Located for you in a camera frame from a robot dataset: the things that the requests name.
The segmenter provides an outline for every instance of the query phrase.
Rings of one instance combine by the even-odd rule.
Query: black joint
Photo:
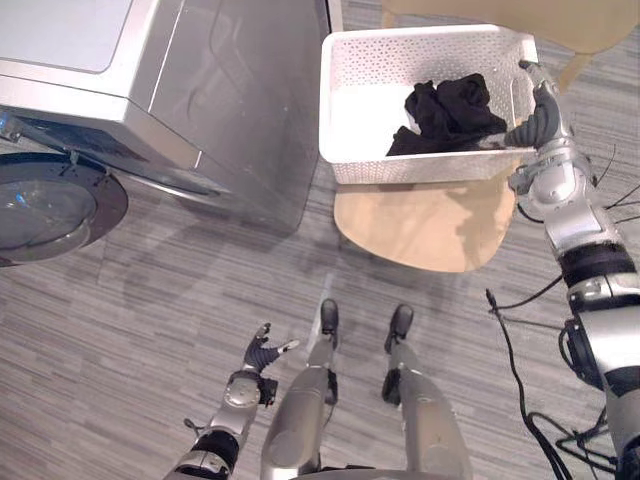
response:
[[[562,255],[558,263],[569,288],[589,278],[613,273],[636,273],[636,267],[624,245],[616,243],[574,248]]]
[[[236,439],[229,433],[222,430],[214,430],[198,438],[191,451],[211,452],[218,455],[229,466],[231,473],[238,460],[240,447]]]
[[[392,405],[400,405],[400,370],[394,368],[387,372],[382,386],[382,399]]]
[[[329,389],[327,390],[324,403],[333,406],[338,403],[338,377],[333,370],[329,370],[328,380]]]
[[[586,384],[602,390],[602,379],[600,378],[598,365],[591,351],[591,345],[584,328],[575,320],[567,321],[565,328],[567,329],[569,355],[571,355],[576,376]]]
[[[640,366],[621,367],[604,374],[609,388],[617,396],[622,397],[634,390],[640,390]]]
[[[278,392],[278,382],[271,378],[260,378],[258,389],[260,390],[260,405],[264,405],[265,407],[273,405]]]
[[[640,436],[631,440],[618,461],[616,480],[640,478]]]

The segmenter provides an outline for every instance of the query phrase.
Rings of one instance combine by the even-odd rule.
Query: floor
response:
[[[379,24],[375,1],[345,3],[347,28]],[[599,55],[568,95],[578,141],[597,172],[615,148],[601,186],[607,201],[640,182],[639,45],[636,29]],[[552,71],[568,58],[544,43],[540,51]],[[327,295],[341,308],[342,344],[341,400],[326,428],[325,464],[404,466],[399,412],[379,397],[382,342],[402,301],[415,307],[411,343],[457,411],[475,478],[551,478],[520,420],[505,342],[484,299],[491,287],[501,302],[517,301],[557,275],[538,225],[517,216],[486,266],[440,274],[338,248],[335,182],[322,162],[300,229],[288,238],[123,182],[130,211],[105,239],[48,263],[0,272],[1,479],[163,478],[193,440],[183,417],[209,419],[255,329],[271,321],[274,339],[296,337],[304,346]],[[621,227],[640,260],[640,223]],[[568,314],[562,287],[513,313],[555,326]],[[521,324],[510,331],[529,408],[570,427],[590,426],[603,398],[563,364],[556,332]],[[307,351],[268,370],[280,380],[281,394]],[[236,479],[257,478],[273,413],[258,413]],[[598,443],[611,448],[606,438]],[[567,463],[575,478],[591,478],[582,464]]]

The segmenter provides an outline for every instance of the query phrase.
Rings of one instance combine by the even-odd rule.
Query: robotic hand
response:
[[[598,200],[588,158],[578,151],[558,88],[537,64],[521,62],[534,81],[536,108],[505,136],[533,146],[536,161],[509,179],[544,220],[574,318],[567,322],[573,369],[606,395],[618,478],[640,478],[640,276]]]
[[[279,347],[265,348],[270,329],[271,325],[265,323],[256,332],[245,352],[244,365],[229,377],[217,413],[165,480],[227,480],[231,476],[258,405],[268,407],[275,400],[278,382],[262,377],[262,371],[300,343],[292,340]]]

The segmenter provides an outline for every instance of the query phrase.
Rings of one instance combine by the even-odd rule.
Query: white plastic basket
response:
[[[387,157],[416,83],[481,73],[491,111],[509,128],[535,106],[520,60],[537,61],[532,36],[494,25],[340,32],[322,47],[320,153],[338,183],[428,183],[486,179],[530,149]]]

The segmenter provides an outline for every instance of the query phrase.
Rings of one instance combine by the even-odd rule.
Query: chair leg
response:
[[[396,26],[396,16],[388,10],[382,10],[382,28],[393,28]]]
[[[564,67],[558,77],[558,88],[560,88],[560,93],[565,93],[568,90],[571,82],[576,79],[584,67],[589,65],[592,58],[593,55],[586,53],[576,53],[573,56],[571,61],[566,67]]]

